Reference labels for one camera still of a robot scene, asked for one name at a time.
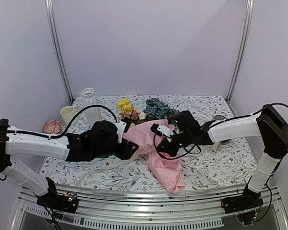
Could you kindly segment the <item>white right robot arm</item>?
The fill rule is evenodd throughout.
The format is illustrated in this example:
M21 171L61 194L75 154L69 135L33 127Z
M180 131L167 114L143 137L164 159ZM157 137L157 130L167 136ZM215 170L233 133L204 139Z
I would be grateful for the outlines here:
M189 145L212 146L230 139L245 138L252 151L262 147L262 153L255 154L257 168L247 183L247 192L239 197L239 205L249 209L257 201L268 180L273 177L283 158L288 154L288 122L276 110L284 103L265 104L258 111L225 120L211 120L199 124L189 111L183 111L174 118L178 132L158 127L158 136L164 139L155 144L155 149L162 158L177 156L178 150Z

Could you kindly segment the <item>pink flower bouquet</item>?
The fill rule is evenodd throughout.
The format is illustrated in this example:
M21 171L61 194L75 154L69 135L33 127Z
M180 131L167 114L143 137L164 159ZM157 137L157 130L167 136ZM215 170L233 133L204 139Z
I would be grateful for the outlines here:
M183 190L185 183L181 175L181 160L175 160L166 153L164 154L165 159L160 157L155 146L166 138L154 137L154 133L150 129L153 124L157 124L173 131L174 126L169 123L167 116L149 116L148 107L135 109L126 97L117 104L117 107L120 109L122 119L130 118L133 122L140 122L132 126L127 133L123 134L123 137L139 145L139 154L147 156L148 169L158 182L171 193Z

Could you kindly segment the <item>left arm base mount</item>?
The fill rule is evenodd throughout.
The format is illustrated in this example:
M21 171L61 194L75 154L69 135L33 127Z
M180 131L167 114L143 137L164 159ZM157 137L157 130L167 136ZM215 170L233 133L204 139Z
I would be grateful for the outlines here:
M47 193L42 196L37 196L36 203L51 210L75 214L79 204L77 194L66 192L63 195L59 195L54 181L48 177L46 177L46 181L48 183Z

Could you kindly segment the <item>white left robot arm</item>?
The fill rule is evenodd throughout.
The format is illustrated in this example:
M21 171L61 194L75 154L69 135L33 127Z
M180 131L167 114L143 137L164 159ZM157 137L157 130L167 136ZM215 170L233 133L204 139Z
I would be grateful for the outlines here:
M97 121L81 134L65 133L49 136L17 130L7 119L0 120L0 173L30 189L51 207L57 208L62 198L53 182L41 177L22 163L16 155L52 157L67 162L90 162L115 156L120 160L135 157L139 146L123 138L126 124Z

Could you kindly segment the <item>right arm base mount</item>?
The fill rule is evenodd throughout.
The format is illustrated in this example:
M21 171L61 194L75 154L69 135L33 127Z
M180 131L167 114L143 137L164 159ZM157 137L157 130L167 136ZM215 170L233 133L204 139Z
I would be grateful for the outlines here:
M251 191L246 186L239 196L229 196L221 201L225 213L234 213L262 206L264 204L261 193Z

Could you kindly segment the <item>cream printed ribbon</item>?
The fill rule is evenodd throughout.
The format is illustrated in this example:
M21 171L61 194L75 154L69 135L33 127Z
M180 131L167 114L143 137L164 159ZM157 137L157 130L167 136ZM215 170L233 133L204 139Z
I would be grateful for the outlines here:
M216 143L211 146L199 147L198 150L199 152L197 153L187 151L182 155L170 157L167 160L162 159L162 157L158 155L152 144L141 146L140 149L135 152L135 156L132 156L130 160L122 160L109 166L94 168L90 172L82 175L78 181L78 187L86 187L84 185L84 180L91 177L96 172L111 170L121 165L129 164L135 161L138 156L145 155L147 156L148 169L151 171L152 175L166 191L176 193L185 188L185 183L181 175L182 160L186 157L198 157L210 151L219 152L221 150L221 144Z

